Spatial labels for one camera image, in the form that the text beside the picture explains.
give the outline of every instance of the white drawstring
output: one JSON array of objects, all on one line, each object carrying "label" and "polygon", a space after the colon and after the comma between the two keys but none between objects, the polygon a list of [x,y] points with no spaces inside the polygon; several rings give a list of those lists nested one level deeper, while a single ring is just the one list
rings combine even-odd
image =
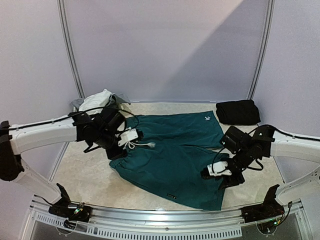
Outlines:
[{"label": "white drawstring", "polygon": [[139,143],[134,143],[134,142],[131,142],[131,141],[127,141],[125,143],[123,149],[125,149],[127,146],[128,146],[129,149],[134,149],[136,146],[148,146],[150,148],[154,148],[156,146],[156,144],[154,142],[139,144]]}]

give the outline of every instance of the gray wall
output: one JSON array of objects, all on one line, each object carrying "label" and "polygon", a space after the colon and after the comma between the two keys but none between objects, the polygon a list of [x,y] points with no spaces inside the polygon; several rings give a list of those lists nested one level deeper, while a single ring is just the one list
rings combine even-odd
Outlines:
[{"label": "gray wall", "polygon": [[[320,1],[275,1],[267,51],[254,100],[263,123],[320,136]],[[317,164],[280,158],[286,182]],[[303,199],[314,239],[320,239],[320,194]]]},{"label": "gray wall", "polygon": [[[67,114],[78,97],[56,0],[0,3],[0,121],[32,123]],[[48,177],[62,145],[22,157]],[[0,238],[17,240],[33,194],[0,180]]]},{"label": "gray wall", "polygon": [[87,96],[133,101],[245,99],[268,0],[66,1]]}]

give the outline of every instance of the teal shorts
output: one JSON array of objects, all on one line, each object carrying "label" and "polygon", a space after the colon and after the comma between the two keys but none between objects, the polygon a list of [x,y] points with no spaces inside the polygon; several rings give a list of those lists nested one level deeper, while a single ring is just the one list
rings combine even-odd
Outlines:
[{"label": "teal shorts", "polygon": [[[138,116],[144,134],[139,144],[154,142],[155,147],[136,146],[128,156],[110,162],[119,175],[132,184],[162,198],[196,209],[221,210],[222,179],[202,179],[200,172],[211,164],[221,148],[222,129],[212,111]],[[128,126],[135,125],[130,118]],[[215,161],[228,157],[219,154]]]},{"label": "teal shorts", "polygon": [[[224,133],[213,111],[137,117],[137,129],[144,134],[141,144],[156,142],[207,149],[222,147],[219,141]],[[134,117],[127,119],[128,127],[134,127],[136,123]]]}]

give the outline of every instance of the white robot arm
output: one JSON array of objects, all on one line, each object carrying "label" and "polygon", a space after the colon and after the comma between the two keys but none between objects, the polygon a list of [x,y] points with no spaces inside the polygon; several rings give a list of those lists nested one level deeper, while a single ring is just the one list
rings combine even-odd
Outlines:
[{"label": "white robot arm", "polygon": [[[208,165],[201,172],[202,178],[223,178],[221,189],[237,186],[245,182],[242,172],[253,169],[250,167],[253,161],[262,166],[258,159],[270,156],[292,157],[320,164],[320,137],[283,132],[271,125],[257,127],[253,136],[250,136],[250,133],[244,133],[231,126],[220,143],[234,156]],[[245,222],[262,220],[266,216],[275,217],[284,213],[282,205],[319,191],[320,166],[281,187],[279,184],[271,186],[264,202],[243,207],[242,216]]]},{"label": "white robot arm", "polygon": [[83,203],[71,202],[66,190],[60,184],[49,182],[31,169],[21,158],[27,150],[62,142],[86,141],[85,153],[104,148],[112,160],[126,156],[123,145],[141,137],[135,129],[118,131],[125,117],[119,109],[105,107],[101,113],[87,115],[85,112],[72,112],[68,116],[49,121],[23,125],[0,125],[0,179],[18,183],[51,205],[49,212],[70,221],[87,222],[91,207]]}]

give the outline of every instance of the black folded garment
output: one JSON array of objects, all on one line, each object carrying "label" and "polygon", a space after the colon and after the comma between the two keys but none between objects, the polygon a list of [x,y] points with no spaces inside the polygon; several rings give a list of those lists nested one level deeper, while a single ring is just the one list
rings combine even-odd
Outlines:
[{"label": "black folded garment", "polygon": [[253,100],[217,103],[216,115],[222,124],[254,125],[261,122],[259,110]]}]

